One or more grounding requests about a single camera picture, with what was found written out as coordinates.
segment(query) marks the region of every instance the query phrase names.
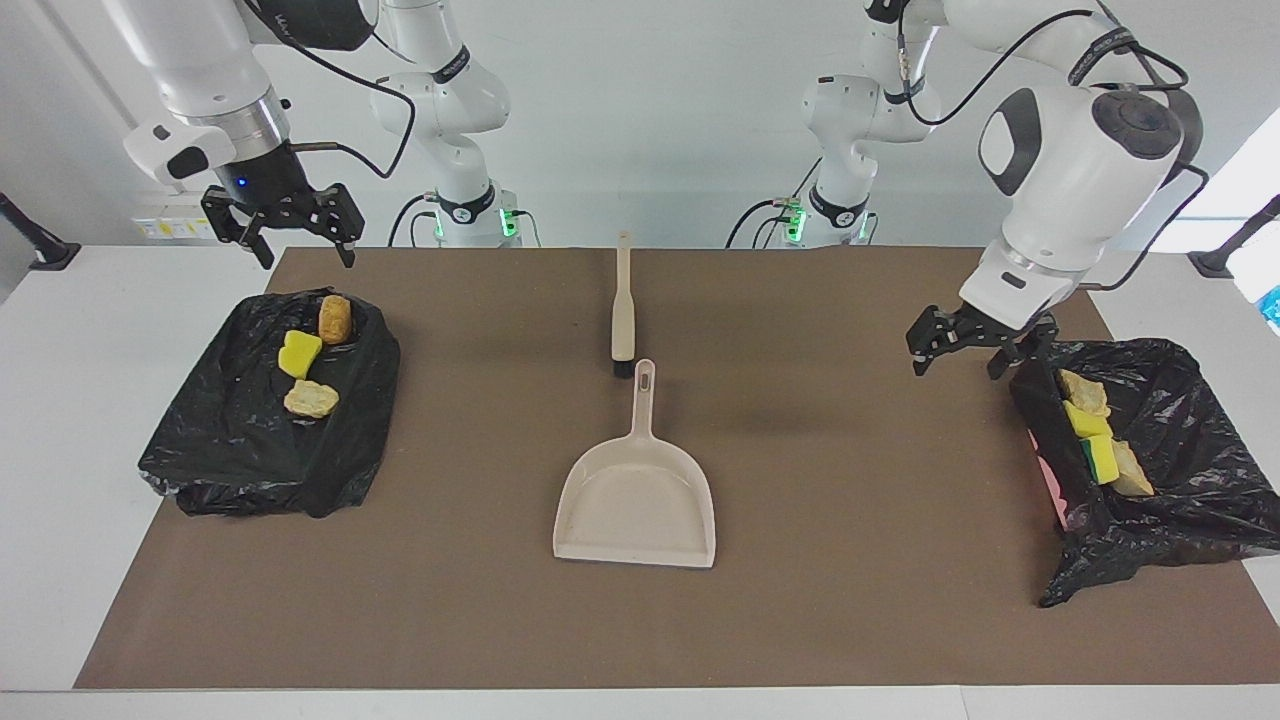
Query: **black stand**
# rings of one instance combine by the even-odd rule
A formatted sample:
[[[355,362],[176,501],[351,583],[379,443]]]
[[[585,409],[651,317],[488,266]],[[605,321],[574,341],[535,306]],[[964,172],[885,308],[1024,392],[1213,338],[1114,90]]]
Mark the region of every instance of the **black stand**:
[[[1212,252],[1188,252],[1187,259],[1192,261],[1196,270],[1206,278],[1225,278],[1230,279],[1231,272],[1226,269],[1226,260],[1233,252],[1244,247],[1244,243],[1249,241],[1251,237],[1257,234],[1263,225],[1276,219],[1280,215],[1280,195],[1271,199],[1267,206],[1258,211],[1244,222],[1240,229],[1235,231],[1235,234],[1228,240],[1222,247],[1213,250]]]
[[[3,192],[0,192],[0,214],[36,249],[36,260],[27,265],[32,270],[61,270],[79,252],[78,242],[63,242],[56,234],[23,214]]]

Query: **dustpan handle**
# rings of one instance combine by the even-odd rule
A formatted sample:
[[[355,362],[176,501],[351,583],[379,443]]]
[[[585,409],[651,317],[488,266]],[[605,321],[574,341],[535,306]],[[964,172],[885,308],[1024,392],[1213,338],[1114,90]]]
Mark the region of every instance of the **dustpan handle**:
[[[655,377],[653,360],[636,363],[635,401],[631,406],[631,434],[653,437],[653,386]]]

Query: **black plastic bag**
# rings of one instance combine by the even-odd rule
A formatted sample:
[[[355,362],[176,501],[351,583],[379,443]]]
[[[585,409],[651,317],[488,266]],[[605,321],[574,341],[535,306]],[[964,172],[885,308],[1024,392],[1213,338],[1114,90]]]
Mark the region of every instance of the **black plastic bag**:
[[[399,343],[378,307],[346,296],[352,337],[326,346],[307,374],[338,391],[338,406],[320,420],[292,415],[283,401],[293,378],[276,354],[287,331],[316,332],[326,295],[260,295],[236,306],[138,461],[156,492],[188,515],[323,518],[364,501],[390,427]]]
[[[1129,441],[1155,497],[1125,497],[1097,484],[1062,409],[1059,369],[1106,386],[1111,428]],[[1018,372],[1010,392],[1066,503],[1062,559],[1041,606],[1126,580],[1143,565],[1280,551],[1280,496],[1181,346],[1053,343]]]

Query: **brown mat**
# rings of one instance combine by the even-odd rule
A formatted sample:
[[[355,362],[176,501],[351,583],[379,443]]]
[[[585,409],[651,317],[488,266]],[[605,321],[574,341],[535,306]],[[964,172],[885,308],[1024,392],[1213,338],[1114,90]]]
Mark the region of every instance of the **brown mat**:
[[[637,251],[655,430],[716,498],[710,571],[554,560],[573,460],[628,427],[596,250],[289,250],[403,346],[385,464],[325,520],[165,502],[78,688],[590,688],[1280,682],[1238,562],[1039,610],[1053,512],[987,351],[911,374],[904,333],[977,252]],[[1092,304],[1064,337],[1106,337]]]

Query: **beige dustpan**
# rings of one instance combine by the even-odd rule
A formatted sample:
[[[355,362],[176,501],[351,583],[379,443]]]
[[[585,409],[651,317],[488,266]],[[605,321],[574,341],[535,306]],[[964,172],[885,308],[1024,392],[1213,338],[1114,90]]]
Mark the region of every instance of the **beige dustpan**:
[[[631,433],[579,459],[564,480],[556,557],[710,568],[716,516],[707,475],[687,452],[653,437],[654,364],[636,364]]]

